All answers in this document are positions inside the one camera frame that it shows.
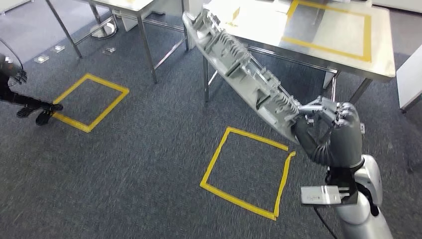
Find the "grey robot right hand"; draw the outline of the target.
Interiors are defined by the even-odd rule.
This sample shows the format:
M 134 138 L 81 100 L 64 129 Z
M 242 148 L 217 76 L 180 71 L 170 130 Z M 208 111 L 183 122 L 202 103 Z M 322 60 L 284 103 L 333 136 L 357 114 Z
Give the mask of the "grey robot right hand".
M 292 130 L 311 161 L 338 168 L 353 168 L 361 163 L 360 119 L 353 104 L 337 103 L 320 96 L 311 103 L 300 106 L 299 115 Z M 318 144 L 308 133 L 304 116 L 318 116 L 331 128 L 329 139 L 325 143 Z

